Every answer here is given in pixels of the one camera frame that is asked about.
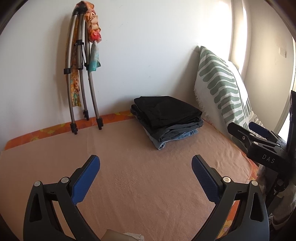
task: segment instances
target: blue rubber pad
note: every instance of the blue rubber pad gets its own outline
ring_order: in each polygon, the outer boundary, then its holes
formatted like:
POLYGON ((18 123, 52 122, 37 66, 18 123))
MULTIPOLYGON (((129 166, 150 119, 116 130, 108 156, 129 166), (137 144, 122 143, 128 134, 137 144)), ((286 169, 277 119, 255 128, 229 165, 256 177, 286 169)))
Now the blue rubber pad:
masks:
POLYGON ((95 156, 73 186, 71 199, 74 205, 83 201, 99 169, 100 159, 95 156))
POLYGON ((254 123, 254 122, 249 123, 249 129, 251 131, 254 131, 255 133, 259 134, 263 138, 268 138, 269 137, 269 131, 267 129, 265 129, 264 127, 254 123))
POLYGON ((202 189, 207 195, 208 200, 218 204, 220 201, 219 186, 208 172, 207 168, 196 156, 192 158, 191 166, 195 176, 202 186, 202 189))

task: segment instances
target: dark gray folded garment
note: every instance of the dark gray folded garment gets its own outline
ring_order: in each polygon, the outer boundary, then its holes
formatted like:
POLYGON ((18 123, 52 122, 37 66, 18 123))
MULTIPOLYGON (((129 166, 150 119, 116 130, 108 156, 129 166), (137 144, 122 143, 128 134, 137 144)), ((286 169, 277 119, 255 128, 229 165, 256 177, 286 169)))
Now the dark gray folded garment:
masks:
POLYGON ((190 132, 203 125, 203 121, 192 122, 188 124, 175 124, 169 127, 163 127, 158 129, 151 129, 151 127, 138 115, 138 113, 131 109, 131 113, 137 117, 141 125, 149 132, 149 134, 159 142, 165 142, 178 138, 180 135, 186 132, 190 132))

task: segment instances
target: striped pillow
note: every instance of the striped pillow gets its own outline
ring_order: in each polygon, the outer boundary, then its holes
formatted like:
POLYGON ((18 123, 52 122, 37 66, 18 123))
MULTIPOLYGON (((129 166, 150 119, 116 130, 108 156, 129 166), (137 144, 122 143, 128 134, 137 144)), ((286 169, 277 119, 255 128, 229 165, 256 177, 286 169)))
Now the striped pillow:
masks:
POLYGON ((194 90, 206 119, 225 135, 229 135, 227 126, 231 122, 247 130, 250 121, 262 125, 251 109, 247 90, 235 65, 203 46, 200 47, 194 90))

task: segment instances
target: beige object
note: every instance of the beige object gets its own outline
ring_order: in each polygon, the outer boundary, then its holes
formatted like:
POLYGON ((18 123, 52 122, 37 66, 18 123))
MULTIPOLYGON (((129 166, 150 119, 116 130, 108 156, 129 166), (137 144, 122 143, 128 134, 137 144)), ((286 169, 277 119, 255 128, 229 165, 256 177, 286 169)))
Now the beige object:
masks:
MULTIPOLYGON (((30 142, 0 155, 0 213, 22 240, 25 208, 33 183, 58 182, 81 167, 91 154, 101 168, 83 202, 85 220, 102 237, 107 229, 142 234, 145 241, 187 241, 202 227, 214 204, 192 168, 200 154, 221 176, 246 183, 251 164, 211 125, 157 150, 136 119, 81 129, 30 142)), ((57 215, 67 235, 72 236, 57 215)))
POLYGON ((138 241, 132 236, 118 233, 116 231, 107 229, 104 236, 101 238, 101 241, 138 241))

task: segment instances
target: folded clothes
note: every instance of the folded clothes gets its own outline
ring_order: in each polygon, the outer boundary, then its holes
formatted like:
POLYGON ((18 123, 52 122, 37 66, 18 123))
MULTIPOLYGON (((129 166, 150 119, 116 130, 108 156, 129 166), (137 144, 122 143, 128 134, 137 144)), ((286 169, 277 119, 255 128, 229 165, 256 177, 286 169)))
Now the folded clothes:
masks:
POLYGON ((199 109, 170 96, 141 96, 134 101, 132 109, 138 112, 152 130, 175 124, 202 122, 202 112, 199 109))
POLYGON ((132 105, 131 113, 136 116, 136 118, 139 120, 141 125, 144 127, 144 129, 150 134, 151 137, 153 137, 158 142, 166 142, 172 139, 178 138, 180 135, 186 132, 190 132, 196 128, 199 128, 203 125, 203 120, 200 122, 192 122, 188 124, 175 124, 168 127, 163 127, 159 129, 151 129, 151 127, 145 122, 143 118, 139 115, 138 112, 136 112, 133 108, 134 105, 132 105))
POLYGON ((146 134, 148 135, 149 139, 153 142, 153 144, 155 145, 155 147, 158 149, 158 150, 161 150, 165 147, 165 143, 166 142, 169 142, 169 141, 174 141, 174 140, 181 140, 181 139, 184 139, 188 136, 192 136, 194 134, 196 134, 198 131, 197 129, 194 129, 192 131, 189 131, 189 132, 185 132, 181 135, 179 135, 177 138, 174 138, 174 139, 171 139, 171 140, 168 140, 168 141, 163 141, 163 142, 159 142, 157 141, 156 139, 154 139, 152 136, 150 136, 149 132, 144 128, 146 134))

